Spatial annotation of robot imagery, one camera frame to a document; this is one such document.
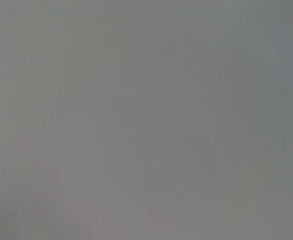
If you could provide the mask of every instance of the gray surface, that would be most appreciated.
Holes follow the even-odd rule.
[[[0,233],[293,239],[293,1],[0,0]]]

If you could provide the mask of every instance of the gray wall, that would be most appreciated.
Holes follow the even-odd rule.
[[[293,1],[0,0],[0,239],[293,239]]]

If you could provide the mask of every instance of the plain gray background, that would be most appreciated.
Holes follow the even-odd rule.
[[[0,0],[0,239],[293,239],[293,1]]]

